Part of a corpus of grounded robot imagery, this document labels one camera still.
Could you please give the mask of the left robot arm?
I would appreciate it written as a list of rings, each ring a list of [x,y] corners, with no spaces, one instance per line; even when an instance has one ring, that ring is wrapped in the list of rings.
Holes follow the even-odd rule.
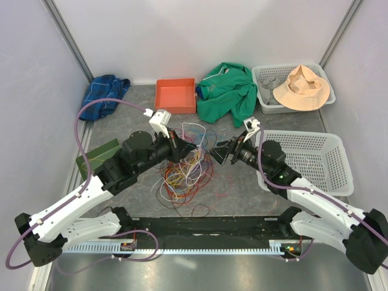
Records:
[[[132,133],[74,191],[45,210],[18,215],[15,224],[30,262],[42,267],[75,244],[102,236],[128,238],[133,224],[123,208],[112,210],[100,219],[79,221],[79,217],[137,183],[140,174],[164,161],[179,162],[196,149],[195,144],[181,139],[174,130],[167,133],[168,136],[144,131]]]

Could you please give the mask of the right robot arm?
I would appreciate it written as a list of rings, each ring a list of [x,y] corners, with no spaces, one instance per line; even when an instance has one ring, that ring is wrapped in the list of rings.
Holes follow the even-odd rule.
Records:
[[[278,223],[283,238],[307,236],[343,252],[358,269],[374,274],[387,259],[387,218],[372,209],[367,212],[319,190],[286,164],[286,154],[276,141],[254,147],[242,136],[218,143],[211,156],[224,164],[242,161],[259,171],[268,189],[304,208],[284,212]]]

